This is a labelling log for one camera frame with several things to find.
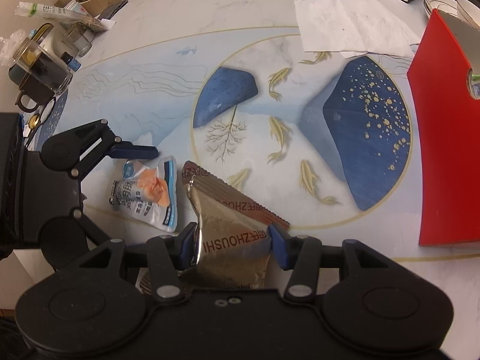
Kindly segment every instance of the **table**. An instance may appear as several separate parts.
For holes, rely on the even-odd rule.
[[[178,168],[191,159],[224,179],[246,171],[243,191],[291,221],[292,234],[315,235],[331,245],[357,238],[443,289],[452,299],[455,319],[442,348],[454,359],[476,359],[480,352],[480,273],[476,269],[480,254],[418,246],[421,158],[414,104],[405,75],[410,62],[378,55],[349,62],[337,53],[304,53],[293,1],[130,0],[114,17],[117,23],[112,30],[95,38],[92,51],[82,59],[82,69],[70,85],[63,113],[51,128],[60,132],[105,117],[124,139],[153,144],[162,154],[174,155]],[[379,1],[422,35],[427,19],[421,0],[411,4]],[[219,68],[251,71],[259,95],[231,105],[222,115],[205,113],[199,94]],[[287,79],[272,84],[270,75],[284,68],[289,69]],[[381,181],[383,188],[389,185],[388,191],[368,199],[364,199],[363,190],[348,188],[351,177],[358,181],[354,167],[347,169],[344,164],[342,170],[339,163],[339,156],[345,162],[348,150],[332,152],[332,139],[339,148],[345,142],[342,130],[335,132],[328,121],[327,125],[323,121],[312,134],[309,121],[302,122],[306,107],[330,101],[342,79],[338,78],[341,72],[348,75],[357,68],[368,80],[371,76],[371,92],[355,86],[357,76],[352,73],[350,90],[348,83],[339,87],[346,95],[336,98],[347,101],[353,93],[357,96],[357,91],[366,90],[366,119],[361,121],[365,127],[358,142],[365,142],[370,135],[383,139],[382,135],[390,133],[398,133],[399,139],[395,143],[398,148],[392,147],[398,150],[398,155],[391,157],[396,160],[381,163],[388,166],[387,176]],[[385,103],[378,114],[368,108],[376,106],[377,96],[379,104]],[[393,129],[389,129],[388,124],[393,124],[383,114],[390,105],[399,116]],[[341,107],[336,103],[329,107],[332,120],[341,120]],[[392,114],[392,122],[397,114]],[[270,137],[272,117],[289,132],[285,144]],[[236,134],[234,144],[226,142],[225,148],[210,144],[209,134],[219,126],[227,126]],[[326,136],[328,130],[328,142],[318,142],[315,132]],[[280,159],[268,163],[268,155],[279,150]],[[379,157],[385,154],[376,153]],[[314,181],[313,194],[306,191],[305,184],[303,189],[298,185],[305,164],[320,178]],[[107,202],[109,182],[120,165],[105,159],[85,179],[85,212],[111,235],[130,243],[142,242],[159,232],[118,216]],[[195,216],[180,183],[177,192],[180,227]],[[290,197],[291,202],[278,198],[282,195]],[[269,269],[268,284],[284,287],[288,274],[275,270],[274,264]],[[320,290],[325,291],[334,284],[335,272],[322,270],[321,280]]]

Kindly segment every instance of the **red folder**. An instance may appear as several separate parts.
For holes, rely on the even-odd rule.
[[[480,31],[434,9],[407,74],[423,168],[420,245],[480,240],[480,100],[469,88],[470,42],[480,54]]]

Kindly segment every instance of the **white marble tabletop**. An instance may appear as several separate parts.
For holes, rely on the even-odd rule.
[[[419,36],[427,18],[422,0],[378,0],[405,21]],[[94,40],[82,59],[83,68],[111,57],[199,33],[220,30],[296,26],[294,0],[129,0],[115,26]],[[480,354],[480,259],[474,253],[398,259],[406,268],[445,291],[455,309],[453,325],[442,349],[456,360],[476,360]],[[286,285],[283,274],[280,286]],[[328,271],[321,278],[331,283]]]

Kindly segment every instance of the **dark blue shape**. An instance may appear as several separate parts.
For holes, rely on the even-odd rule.
[[[355,202],[368,210],[390,192],[407,163],[410,120],[401,95],[387,74],[363,56],[345,66],[327,101],[314,98],[306,106],[304,123],[304,116],[319,108]]]
[[[208,79],[198,97],[193,115],[193,128],[201,127],[222,112],[258,94],[252,74],[219,67]]]
[[[67,102],[68,96],[68,89],[57,99],[54,108],[52,109],[52,113],[50,117],[46,120],[46,122],[40,127],[40,131],[37,132],[38,140],[37,145],[35,146],[35,150],[40,151],[42,150],[42,146],[45,141],[50,138],[60,120],[60,116],[62,116],[63,108],[65,108],[65,103]]]

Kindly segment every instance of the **blue stripe on package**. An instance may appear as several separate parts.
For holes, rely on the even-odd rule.
[[[173,157],[148,163],[130,160],[113,182],[110,204],[142,222],[172,233],[177,227],[177,164]]]

